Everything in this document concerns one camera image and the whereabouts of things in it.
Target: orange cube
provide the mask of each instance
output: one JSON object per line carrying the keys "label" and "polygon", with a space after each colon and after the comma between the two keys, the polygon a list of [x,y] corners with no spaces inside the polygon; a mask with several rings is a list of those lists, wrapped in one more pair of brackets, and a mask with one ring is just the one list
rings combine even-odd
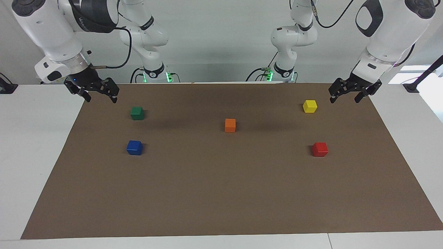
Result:
{"label": "orange cube", "polygon": [[228,132],[228,133],[235,132],[235,118],[225,119],[225,132]]}

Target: black stand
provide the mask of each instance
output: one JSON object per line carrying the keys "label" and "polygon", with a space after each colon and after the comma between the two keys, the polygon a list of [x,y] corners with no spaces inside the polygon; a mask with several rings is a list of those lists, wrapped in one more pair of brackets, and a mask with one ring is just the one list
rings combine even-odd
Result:
{"label": "black stand", "polygon": [[408,91],[408,93],[420,93],[417,90],[418,84],[420,84],[428,75],[430,75],[433,71],[443,65],[443,55],[440,56],[420,77],[418,77],[414,83],[411,84],[403,84],[403,87]]}
{"label": "black stand", "polygon": [[0,94],[12,94],[17,87],[17,84],[9,84],[0,78]]}

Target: white wall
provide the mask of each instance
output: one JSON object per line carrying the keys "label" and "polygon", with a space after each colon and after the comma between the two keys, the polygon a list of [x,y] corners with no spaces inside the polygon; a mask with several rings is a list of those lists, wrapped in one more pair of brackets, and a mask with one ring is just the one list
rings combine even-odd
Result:
{"label": "white wall", "polygon": [[[12,0],[0,1],[0,71],[20,84],[37,83],[34,65],[43,53],[30,41],[10,13]],[[163,60],[179,73],[183,82],[244,81],[255,68],[267,66],[275,54],[270,42],[272,29],[293,25],[286,0],[146,0],[157,22],[170,34],[161,47]],[[346,78],[369,39],[355,27],[354,18],[364,0],[356,0],[341,22],[331,29],[319,28],[316,44],[297,49],[295,70],[298,82],[332,82]],[[337,19],[347,1],[320,1],[318,11],[324,24]],[[408,62],[430,64],[442,46],[443,7],[437,8],[433,25],[417,43]],[[127,49],[118,32],[78,33],[87,50],[92,50],[94,65],[119,65]],[[101,70],[102,78],[128,82],[141,60],[133,54],[119,70]],[[395,72],[386,74],[387,80]]]}

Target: green cube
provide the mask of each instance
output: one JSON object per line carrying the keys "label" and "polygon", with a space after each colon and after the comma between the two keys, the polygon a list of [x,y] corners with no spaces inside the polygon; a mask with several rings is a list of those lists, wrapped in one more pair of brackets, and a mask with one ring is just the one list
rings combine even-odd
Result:
{"label": "green cube", "polygon": [[133,107],[131,110],[131,118],[132,120],[143,120],[144,119],[143,108],[139,106]]}

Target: yellow cube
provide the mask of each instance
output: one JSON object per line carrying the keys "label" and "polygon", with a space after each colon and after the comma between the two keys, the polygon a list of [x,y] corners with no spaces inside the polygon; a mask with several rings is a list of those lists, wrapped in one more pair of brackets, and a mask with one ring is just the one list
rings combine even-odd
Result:
{"label": "yellow cube", "polygon": [[317,102],[315,102],[315,100],[306,100],[303,104],[303,110],[305,113],[315,113],[317,110]]}

